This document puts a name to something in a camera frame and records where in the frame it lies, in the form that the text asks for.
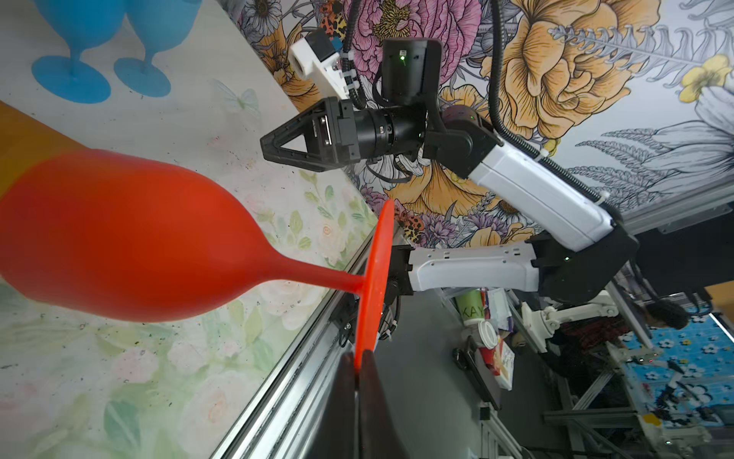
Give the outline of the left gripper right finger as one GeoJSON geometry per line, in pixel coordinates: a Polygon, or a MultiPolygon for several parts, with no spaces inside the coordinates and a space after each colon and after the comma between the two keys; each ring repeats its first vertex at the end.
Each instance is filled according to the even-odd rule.
{"type": "Polygon", "coordinates": [[[392,421],[374,353],[365,350],[357,377],[359,389],[359,458],[408,459],[392,421]]]}

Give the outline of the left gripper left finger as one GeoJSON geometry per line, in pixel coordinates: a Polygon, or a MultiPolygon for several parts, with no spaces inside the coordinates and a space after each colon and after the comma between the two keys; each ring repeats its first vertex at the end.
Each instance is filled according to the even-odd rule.
{"type": "Polygon", "coordinates": [[[305,455],[314,459],[349,459],[355,455],[357,422],[355,357],[344,353],[338,362],[326,405],[305,455]]]}

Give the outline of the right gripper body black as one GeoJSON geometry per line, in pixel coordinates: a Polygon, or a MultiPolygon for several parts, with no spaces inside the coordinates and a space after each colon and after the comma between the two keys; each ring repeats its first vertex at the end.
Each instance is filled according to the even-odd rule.
{"type": "Polygon", "coordinates": [[[357,110],[346,99],[325,98],[309,109],[309,168],[335,169],[384,156],[415,156],[424,144],[420,105],[357,110]]]}

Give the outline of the blue wine glass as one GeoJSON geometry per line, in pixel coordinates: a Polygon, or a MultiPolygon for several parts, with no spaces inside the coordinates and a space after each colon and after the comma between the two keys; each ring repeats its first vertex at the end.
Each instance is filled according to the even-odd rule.
{"type": "Polygon", "coordinates": [[[46,55],[32,64],[34,79],[47,91],[73,103],[103,103],[111,95],[108,80],[82,61],[120,30],[126,3],[115,0],[46,0],[36,9],[65,41],[69,55],[46,55]]]}
{"type": "Polygon", "coordinates": [[[171,83],[153,64],[158,53],[181,45],[193,28],[203,4],[197,1],[133,0],[126,1],[126,15],[145,49],[143,59],[123,57],[114,64],[118,79],[130,90],[149,98],[163,98],[171,83]]]}

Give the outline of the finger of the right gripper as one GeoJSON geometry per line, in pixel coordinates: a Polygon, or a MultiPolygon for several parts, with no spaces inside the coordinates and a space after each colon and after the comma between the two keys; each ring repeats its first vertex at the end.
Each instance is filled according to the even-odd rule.
{"type": "Polygon", "coordinates": [[[287,148],[278,145],[273,139],[263,138],[261,148],[264,159],[275,164],[284,164],[311,172],[324,172],[332,169],[332,166],[318,153],[313,155],[308,151],[287,148]]]}
{"type": "Polygon", "coordinates": [[[326,114],[330,99],[321,99],[305,111],[288,120],[260,140],[263,149],[284,149],[288,143],[302,138],[309,145],[319,137],[318,118],[326,114]]]}

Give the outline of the red wine glass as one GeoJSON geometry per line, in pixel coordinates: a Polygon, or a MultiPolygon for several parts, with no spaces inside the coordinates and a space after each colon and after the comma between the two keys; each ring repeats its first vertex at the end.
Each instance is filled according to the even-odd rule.
{"type": "Polygon", "coordinates": [[[223,187],[181,166],[103,150],[55,156],[1,200],[1,275],[28,298],[120,321],[196,317],[289,280],[361,300],[356,362],[373,351],[386,291],[393,205],[363,275],[277,252],[223,187]]]}

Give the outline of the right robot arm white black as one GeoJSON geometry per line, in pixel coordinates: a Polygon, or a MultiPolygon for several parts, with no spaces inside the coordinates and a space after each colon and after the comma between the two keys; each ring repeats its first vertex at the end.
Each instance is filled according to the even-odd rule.
{"type": "Polygon", "coordinates": [[[636,239],[603,195],[573,181],[546,151],[512,139],[471,107],[441,106],[436,40],[386,42],[373,108],[357,104],[351,57],[324,34],[298,40],[288,58],[324,97],[262,138],[267,161],[309,172],[401,156],[430,164],[420,177],[364,191],[406,240],[387,247],[387,300],[502,288],[582,304],[636,253],[636,239]]]}

